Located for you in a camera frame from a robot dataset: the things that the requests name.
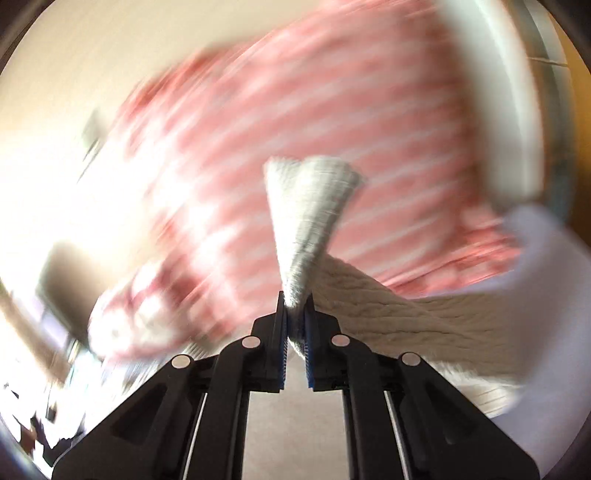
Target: pink and white striped cloth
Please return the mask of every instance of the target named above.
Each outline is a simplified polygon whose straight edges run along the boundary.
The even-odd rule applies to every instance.
[[[473,124],[431,0],[331,2],[142,86],[111,141],[145,181],[169,253],[99,299],[93,348],[149,356],[274,310],[273,156],[340,157],[365,176],[329,252],[396,293],[506,271],[517,250],[480,199]]]

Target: screw head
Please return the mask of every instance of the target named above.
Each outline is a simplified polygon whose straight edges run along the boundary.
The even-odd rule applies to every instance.
[[[332,337],[330,341],[334,346],[347,346],[351,343],[351,339],[341,333]]]
[[[177,355],[173,358],[174,368],[187,368],[189,365],[191,365],[191,357],[188,355]]]
[[[259,337],[255,337],[254,335],[250,335],[242,339],[242,346],[244,348],[256,348],[261,344],[261,339]]]
[[[421,363],[421,357],[419,357],[414,352],[407,352],[402,355],[402,363],[404,365],[408,365],[409,367],[416,367],[419,363]]]

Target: knit fabric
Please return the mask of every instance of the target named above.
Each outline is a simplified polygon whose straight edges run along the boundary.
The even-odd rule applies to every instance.
[[[486,414],[494,416],[513,402],[517,363],[495,296],[410,301],[324,255],[359,183],[343,162],[323,157],[283,165],[273,161],[266,182],[292,321],[312,291],[316,308],[336,317],[345,333],[387,356],[418,353]],[[290,331],[290,340],[301,351],[301,325]]]

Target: white surface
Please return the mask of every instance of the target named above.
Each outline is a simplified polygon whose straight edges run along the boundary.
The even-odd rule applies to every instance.
[[[459,40],[482,132],[484,182],[499,207],[544,187],[543,125],[533,73],[500,0],[436,0]]]
[[[525,6],[529,10],[535,26],[540,31],[544,48],[548,53],[548,59],[557,63],[566,64],[566,54],[564,53],[552,20],[548,15],[548,11],[537,0],[525,0]]]
[[[524,246],[517,268],[471,290],[502,290],[526,387],[495,423],[545,475],[591,411],[591,255],[539,206],[507,217]]]

